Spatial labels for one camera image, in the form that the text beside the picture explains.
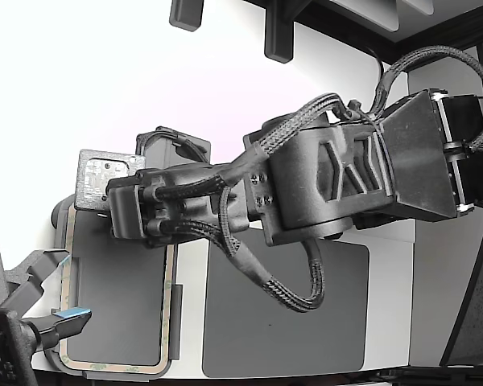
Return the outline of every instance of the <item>robotic arm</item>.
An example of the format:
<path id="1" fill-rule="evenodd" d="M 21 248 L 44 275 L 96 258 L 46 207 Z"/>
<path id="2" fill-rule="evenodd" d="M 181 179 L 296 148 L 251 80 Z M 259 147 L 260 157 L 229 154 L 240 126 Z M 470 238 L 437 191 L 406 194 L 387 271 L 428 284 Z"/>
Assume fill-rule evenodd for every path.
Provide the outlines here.
<path id="1" fill-rule="evenodd" d="M 324 297 L 316 238 L 337 238 L 353 225 L 449 220 L 483 200 L 483 119 L 475 96 L 426 90 L 385 109 L 398 74 L 431 55 L 461 60 L 483 79 L 483 67 L 462 51 L 414 51 L 384 74 L 368 113 L 357 101 L 346 107 L 337 94 L 324 94 L 245 136 L 246 151 L 229 164 L 140 169 L 112 178 L 96 202 L 86 192 L 93 187 L 78 183 L 76 207 L 110 211 L 118 239 L 161 246 L 206 238 L 283 305 L 314 310 Z M 81 168 L 80 180 L 91 181 L 85 173 Z M 268 245 L 303 243 L 309 297 L 280 283 L 232 235 L 255 220 Z"/>

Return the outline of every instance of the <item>black panel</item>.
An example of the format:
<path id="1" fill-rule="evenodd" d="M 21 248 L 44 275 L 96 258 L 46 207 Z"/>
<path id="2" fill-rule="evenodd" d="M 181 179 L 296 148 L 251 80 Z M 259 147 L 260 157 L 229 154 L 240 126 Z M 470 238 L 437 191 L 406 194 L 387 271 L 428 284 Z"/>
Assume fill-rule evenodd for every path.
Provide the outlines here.
<path id="1" fill-rule="evenodd" d="M 79 272 L 72 273 L 71 286 L 76 304 L 92 309 L 93 317 L 82 334 L 68 340 L 68 356 L 154 366 L 159 363 L 165 248 L 119 242 L 110 229 L 108 218 L 90 211 L 76 214 L 72 258 L 79 259 Z"/>
<path id="2" fill-rule="evenodd" d="M 483 240 L 440 364 L 483 364 Z"/>
<path id="3" fill-rule="evenodd" d="M 280 281 L 310 290 L 301 244 L 267 247 L 263 232 L 237 236 Z M 297 314 L 278 304 L 212 246 L 203 370 L 212 378 L 276 377 L 358 371 L 365 356 L 369 251 L 364 245 L 321 241 L 325 299 Z"/>

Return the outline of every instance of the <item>white surface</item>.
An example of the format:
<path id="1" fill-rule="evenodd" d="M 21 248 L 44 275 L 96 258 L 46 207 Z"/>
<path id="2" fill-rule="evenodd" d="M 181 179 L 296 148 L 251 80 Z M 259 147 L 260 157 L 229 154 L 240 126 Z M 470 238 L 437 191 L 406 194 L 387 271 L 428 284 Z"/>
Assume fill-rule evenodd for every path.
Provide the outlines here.
<path id="1" fill-rule="evenodd" d="M 467 52 L 477 57 L 476 48 Z M 409 74 L 410 91 L 445 88 L 451 95 L 483 95 L 465 64 L 443 59 Z M 483 209 L 456 220 L 417 222 L 411 322 L 411 364 L 438 366 L 469 283 L 483 237 Z"/>
<path id="2" fill-rule="evenodd" d="M 368 55 L 297 25 L 295 58 L 279 64 L 263 55 L 263 9 L 239 0 L 208 0 L 202 27 L 190 33 L 168 24 L 170 5 L 170 0 L 0 2 L 0 242 L 6 269 L 32 249 L 52 247 L 50 214 L 74 189 L 80 149 L 132 153 L 137 133 L 166 125 L 210 141 L 213 161 L 227 162 L 243 150 L 243 134 L 323 92 L 338 92 L 345 101 L 357 98 L 363 109 L 372 102 L 377 70 Z M 406 93 L 402 75 L 390 100 Z M 413 237 L 411 224 L 389 227 L 404 227 L 399 240 Z M 407 249 L 406 243 L 381 243 L 389 242 Z M 167 376 L 200 375 L 192 351 L 202 344 L 206 257 L 186 253 L 203 248 L 198 245 L 180 250 L 181 361 Z M 374 263 L 372 256 L 372 267 L 402 261 L 384 258 Z M 407 278 L 411 272 L 403 268 L 400 275 Z M 46 296 L 30 315 L 57 306 L 57 274 L 45 283 Z M 403 296 L 407 302 L 407 289 L 390 291 L 384 277 L 372 283 L 379 296 Z M 388 314 L 381 302 L 373 304 L 380 323 L 386 319 L 374 324 L 375 336 L 383 336 L 383 326 L 395 331 L 394 318 L 406 315 L 404 309 L 394 304 L 396 312 Z M 374 330 L 369 333 L 372 339 Z M 403 341 L 390 336 L 389 344 L 403 351 Z M 376 342 L 367 347 L 365 368 L 388 367 L 388 359 L 390 366 L 407 363 Z M 46 368 L 43 356 L 36 356 L 35 366 Z"/>

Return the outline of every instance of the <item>braided cable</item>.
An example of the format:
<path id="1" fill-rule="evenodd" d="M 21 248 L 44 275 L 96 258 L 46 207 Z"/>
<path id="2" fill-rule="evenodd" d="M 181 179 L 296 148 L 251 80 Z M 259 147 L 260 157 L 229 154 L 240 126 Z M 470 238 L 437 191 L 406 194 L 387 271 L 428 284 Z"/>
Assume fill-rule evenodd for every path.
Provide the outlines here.
<path id="1" fill-rule="evenodd" d="M 277 149 L 292 139 L 300 129 L 312 123 L 316 118 L 332 109 L 335 105 L 342 112 L 346 111 L 341 98 L 332 92 L 323 94 L 309 101 L 291 117 L 265 134 L 259 140 L 261 147 L 269 156 L 272 155 Z"/>
<path id="2" fill-rule="evenodd" d="M 388 71 L 385 72 L 385 75 L 382 77 L 382 80 L 379 82 L 378 87 L 376 88 L 374 102 L 369 114 L 373 114 L 376 119 L 383 114 L 390 88 L 402 71 L 408 69 L 412 64 L 417 63 L 420 60 L 424 60 L 428 57 L 436 55 L 448 56 L 467 64 L 483 80 L 483 66 L 478 60 L 466 52 L 446 46 L 430 46 L 420 48 L 419 50 L 413 51 L 402 57 L 400 60 L 392 64 Z M 476 151 L 482 143 L 483 130 L 472 140 L 469 145 L 469 149 L 471 151 Z"/>
<path id="3" fill-rule="evenodd" d="M 161 232 L 169 235 L 188 234 L 203 237 L 213 242 L 237 269 L 286 308 L 296 312 L 308 312 L 320 307 L 324 300 L 324 266 L 322 264 L 322 256 L 320 255 L 320 249 L 316 240 L 307 240 L 302 243 L 308 255 L 310 282 L 312 284 L 310 295 L 307 298 L 304 298 L 288 289 L 274 276 L 269 274 L 264 267 L 262 267 L 264 269 L 264 274 L 270 279 L 264 283 L 258 282 L 256 278 L 250 275 L 250 269 L 252 267 L 247 265 L 247 261 L 250 261 L 250 259 L 246 259 L 246 256 L 237 255 L 238 251 L 241 250 L 243 243 L 233 236 L 227 236 L 227 243 L 231 244 L 233 248 L 233 252 L 229 251 L 225 246 L 226 236 L 223 235 L 222 230 L 217 226 L 194 220 L 165 220 L 161 223 L 160 229 Z"/>

